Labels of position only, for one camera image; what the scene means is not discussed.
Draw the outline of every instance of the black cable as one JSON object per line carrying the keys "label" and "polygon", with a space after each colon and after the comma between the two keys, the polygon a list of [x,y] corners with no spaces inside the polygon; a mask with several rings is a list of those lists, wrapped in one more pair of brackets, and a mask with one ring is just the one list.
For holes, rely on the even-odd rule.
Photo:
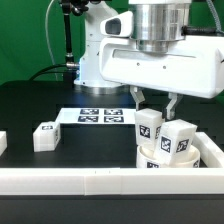
{"label": "black cable", "polygon": [[182,27],[182,35],[217,36],[223,34],[224,33],[222,31],[219,31],[213,27],[191,27],[191,26]]}
{"label": "black cable", "polygon": [[66,67],[66,64],[57,64],[57,65],[51,65],[47,68],[44,68],[42,70],[40,70],[39,72],[37,72],[36,74],[34,74],[30,79],[29,81],[33,81],[35,78],[37,78],[38,76],[44,74],[45,72],[51,70],[51,69],[55,69],[55,68],[64,68]]}
{"label": "black cable", "polygon": [[39,73],[38,74],[38,76],[36,76],[35,78],[37,78],[37,77],[39,77],[39,76],[41,76],[41,75],[45,75],[45,74],[63,74],[64,72],[63,71],[61,71],[61,72],[51,72],[51,71],[46,71],[46,72],[41,72],[41,73]]}

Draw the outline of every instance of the white cube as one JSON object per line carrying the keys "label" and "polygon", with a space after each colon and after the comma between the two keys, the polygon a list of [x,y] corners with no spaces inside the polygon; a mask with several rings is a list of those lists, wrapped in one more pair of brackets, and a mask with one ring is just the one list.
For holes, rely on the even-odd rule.
{"label": "white cube", "polygon": [[6,138],[6,132],[0,131],[0,156],[7,148],[7,138]]}
{"label": "white cube", "polygon": [[53,151],[60,139],[60,124],[43,122],[33,133],[34,152]]}
{"label": "white cube", "polygon": [[164,119],[156,110],[143,109],[135,112],[135,132],[137,145],[154,150]]}
{"label": "white cube", "polygon": [[187,161],[196,129],[196,125],[183,120],[163,123],[154,157],[167,165]]}

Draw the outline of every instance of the white cable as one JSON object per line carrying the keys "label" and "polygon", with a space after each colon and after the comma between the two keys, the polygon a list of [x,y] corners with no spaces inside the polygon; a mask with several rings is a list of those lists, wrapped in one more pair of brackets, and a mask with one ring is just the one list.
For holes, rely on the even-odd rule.
{"label": "white cable", "polygon": [[48,51],[49,51],[53,65],[55,65],[56,63],[55,63],[54,55],[52,53],[51,44],[50,44],[50,38],[49,38],[49,32],[48,32],[48,20],[49,20],[49,14],[50,14],[51,7],[55,1],[56,0],[51,0],[49,6],[47,8],[47,12],[46,12],[46,16],[45,16],[45,33],[46,33],[47,47],[48,47]]}
{"label": "white cable", "polygon": [[212,0],[206,0],[206,1],[207,1],[207,4],[208,4],[208,7],[209,7],[209,9],[210,9],[210,11],[212,13],[212,16],[213,16],[213,18],[215,20],[215,25],[216,25],[217,31],[220,32],[220,33],[223,33],[222,27],[221,27],[221,22],[220,22],[218,13],[217,13],[217,11],[215,9],[215,6],[214,6]]}

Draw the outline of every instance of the white robot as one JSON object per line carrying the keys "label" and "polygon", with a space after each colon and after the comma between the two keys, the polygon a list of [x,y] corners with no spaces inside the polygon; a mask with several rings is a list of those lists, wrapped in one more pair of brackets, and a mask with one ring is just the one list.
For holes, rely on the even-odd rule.
{"label": "white robot", "polygon": [[118,15],[104,1],[89,3],[85,12],[85,53],[81,57],[79,78],[74,81],[76,88],[93,94],[111,94],[123,89],[117,82],[105,81],[99,70],[99,48],[104,36],[100,32],[102,20]]}
{"label": "white robot", "polygon": [[190,4],[129,0],[128,12],[101,23],[109,36],[100,46],[102,77],[130,85],[137,104],[141,88],[169,92],[168,119],[182,94],[213,98],[224,89],[224,38],[186,35]]}

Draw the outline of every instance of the printed marker sheet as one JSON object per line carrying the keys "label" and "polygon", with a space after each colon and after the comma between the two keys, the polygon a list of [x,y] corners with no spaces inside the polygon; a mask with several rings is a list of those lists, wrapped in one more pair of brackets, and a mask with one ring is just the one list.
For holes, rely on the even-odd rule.
{"label": "printed marker sheet", "polygon": [[62,108],[56,122],[61,124],[135,124],[135,109]]}

